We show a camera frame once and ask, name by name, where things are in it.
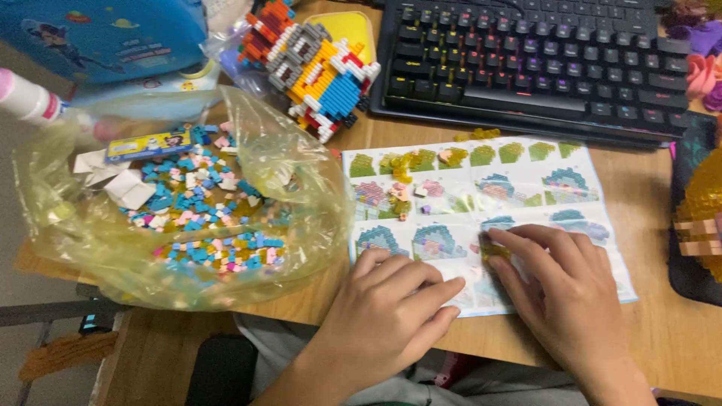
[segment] left hand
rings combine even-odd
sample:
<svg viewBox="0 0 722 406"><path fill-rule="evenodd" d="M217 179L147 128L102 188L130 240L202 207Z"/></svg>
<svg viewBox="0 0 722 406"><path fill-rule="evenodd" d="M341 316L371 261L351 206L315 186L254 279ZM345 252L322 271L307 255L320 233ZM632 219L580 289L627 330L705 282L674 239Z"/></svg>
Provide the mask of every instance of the left hand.
<svg viewBox="0 0 722 406"><path fill-rule="evenodd" d="M440 308L464 288L438 269L382 249L363 251L326 319L294 361L341 396L385 381L418 361L461 312Z"/></svg>

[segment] keyboard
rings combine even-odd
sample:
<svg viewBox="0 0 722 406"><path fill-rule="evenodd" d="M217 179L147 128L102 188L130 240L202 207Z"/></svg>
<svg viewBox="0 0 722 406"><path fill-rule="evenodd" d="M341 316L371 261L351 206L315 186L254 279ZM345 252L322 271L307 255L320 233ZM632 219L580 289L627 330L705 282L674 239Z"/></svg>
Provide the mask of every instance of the keyboard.
<svg viewBox="0 0 722 406"><path fill-rule="evenodd" d="M370 110L666 147L690 121L689 52L647 0L386 0Z"/></svg>

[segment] gray pants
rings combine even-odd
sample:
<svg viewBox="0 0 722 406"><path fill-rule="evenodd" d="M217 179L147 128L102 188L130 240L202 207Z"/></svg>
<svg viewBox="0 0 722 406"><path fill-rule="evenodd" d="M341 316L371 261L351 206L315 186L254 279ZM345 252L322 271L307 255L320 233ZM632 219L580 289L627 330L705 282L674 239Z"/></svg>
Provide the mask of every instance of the gray pants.
<svg viewBox="0 0 722 406"><path fill-rule="evenodd" d="M248 314L234 314L238 329L258 348L253 394L257 397L301 352L318 327ZM344 405L406 402L418 406L587 406L565 372L490 361L454 383L449 390L432 381L441 371L445 351L432 349L416 364L376 386L351 396Z"/></svg>

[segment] purple flower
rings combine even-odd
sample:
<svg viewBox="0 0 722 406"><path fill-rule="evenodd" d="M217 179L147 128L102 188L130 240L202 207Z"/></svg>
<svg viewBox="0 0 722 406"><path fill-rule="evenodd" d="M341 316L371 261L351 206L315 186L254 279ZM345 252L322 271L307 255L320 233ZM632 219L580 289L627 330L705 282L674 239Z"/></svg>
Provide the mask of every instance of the purple flower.
<svg viewBox="0 0 722 406"><path fill-rule="evenodd" d="M702 99L702 103L709 111L722 111L722 82L715 83L715 87Z"/></svg>

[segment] hand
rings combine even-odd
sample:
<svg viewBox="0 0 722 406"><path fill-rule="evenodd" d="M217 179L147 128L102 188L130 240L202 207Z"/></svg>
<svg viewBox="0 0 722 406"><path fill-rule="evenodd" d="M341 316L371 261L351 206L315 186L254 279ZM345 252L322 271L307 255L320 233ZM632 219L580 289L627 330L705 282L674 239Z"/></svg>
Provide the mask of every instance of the hand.
<svg viewBox="0 0 722 406"><path fill-rule="evenodd" d="M584 234L542 225L491 229L489 237L520 258L524 271L536 278L524 282L505 258L489 260L519 316L591 400L601 405L655 405L627 348L606 250ZM638 398L630 396L633 389Z"/></svg>
<svg viewBox="0 0 722 406"><path fill-rule="evenodd" d="M462 277L444 282L429 264L365 250L295 362L316 366L345 397L379 384L446 334L460 311L440 307L464 284Z"/></svg>

